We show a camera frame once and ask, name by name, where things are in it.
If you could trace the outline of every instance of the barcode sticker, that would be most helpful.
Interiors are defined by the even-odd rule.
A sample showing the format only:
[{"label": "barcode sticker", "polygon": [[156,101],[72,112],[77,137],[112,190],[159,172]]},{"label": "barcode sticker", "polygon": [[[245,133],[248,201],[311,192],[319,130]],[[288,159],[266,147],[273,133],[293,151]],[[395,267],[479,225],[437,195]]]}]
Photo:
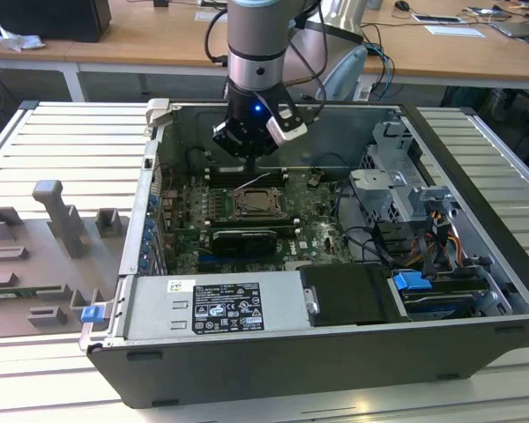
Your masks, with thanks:
[{"label": "barcode sticker", "polygon": [[195,279],[170,279],[167,285],[168,293],[191,293],[194,291]]}]

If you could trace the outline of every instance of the motherboard chip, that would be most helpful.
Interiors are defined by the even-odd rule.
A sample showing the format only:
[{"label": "motherboard chip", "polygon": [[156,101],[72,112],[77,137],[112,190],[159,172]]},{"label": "motherboard chip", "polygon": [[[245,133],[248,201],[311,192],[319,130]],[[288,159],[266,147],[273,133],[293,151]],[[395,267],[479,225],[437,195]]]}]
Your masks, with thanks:
[{"label": "motherboard chip", "polygon": [[239,189],[234,192],[233,219],[248,221],[283,219],[287,216],[280,205],[280,191],[270,189]]}]

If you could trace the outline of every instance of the black plastic cover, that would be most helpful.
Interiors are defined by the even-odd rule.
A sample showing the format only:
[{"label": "black plastic cover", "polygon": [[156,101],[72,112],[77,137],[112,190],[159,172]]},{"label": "black plastic cover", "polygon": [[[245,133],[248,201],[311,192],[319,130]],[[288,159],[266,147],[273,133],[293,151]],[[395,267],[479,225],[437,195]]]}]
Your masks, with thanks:
[{"label": "black plastic cover", "polygon": [[396,323],[399,312],[382,266],[360,263],[311,265],[300,269],[304,288],[317,297],[319,314],[312,326]]}]

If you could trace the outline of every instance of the slotted aluminum table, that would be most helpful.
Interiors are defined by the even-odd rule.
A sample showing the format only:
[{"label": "slotted aluminum table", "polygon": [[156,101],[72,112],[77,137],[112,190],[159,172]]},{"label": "slotted aluminum table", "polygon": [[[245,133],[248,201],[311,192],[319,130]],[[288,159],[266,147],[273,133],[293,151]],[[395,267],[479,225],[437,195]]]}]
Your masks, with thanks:
[{"label": "slotted aluminum table", "polygon": [[[529,171],[477,117],[420,111],[529,253]],[[0,136],[0,204],[14,205],[23,219],[42,218],[31,198],[34,183],[58,178],[82,216],[94,215],[99,204],[129,213],[149,138],[144,112],[145,104],[111,103],[41,103],[18,111]],[[529,349],[463,381],[136,411],[77,340],[78,334],[0,339],[0,421],[529,421]]]}]

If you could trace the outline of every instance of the paper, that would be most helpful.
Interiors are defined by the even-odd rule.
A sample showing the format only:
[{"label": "paper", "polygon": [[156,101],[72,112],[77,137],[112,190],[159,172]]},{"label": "paper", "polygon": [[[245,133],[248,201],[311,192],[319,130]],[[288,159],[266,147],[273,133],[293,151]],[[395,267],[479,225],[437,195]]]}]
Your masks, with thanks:
[{"label": "paper", "polygon": [[486,38],[486,35],[474,28],[455,28],[452,26],[425,25],[427,30],[433,35],[453,35],[457,37]]},{"label": "paper", "polygon": [[0,26],[0,43],[11,50],[15,50],[18,53],[22,48],[33,49],[45,47],[45,44],[41,41],[41,38],[37,35],[17,35],[6,31]]},{"label": "paper", "polygon": [[[217,14],[218,12],[216,11],[197,11],[196,20],[203,20],[205,22],[209,22]],[[218,19],[218,22],[227,22],[227,15],[223,15],[222,17],[220,17]]]}]

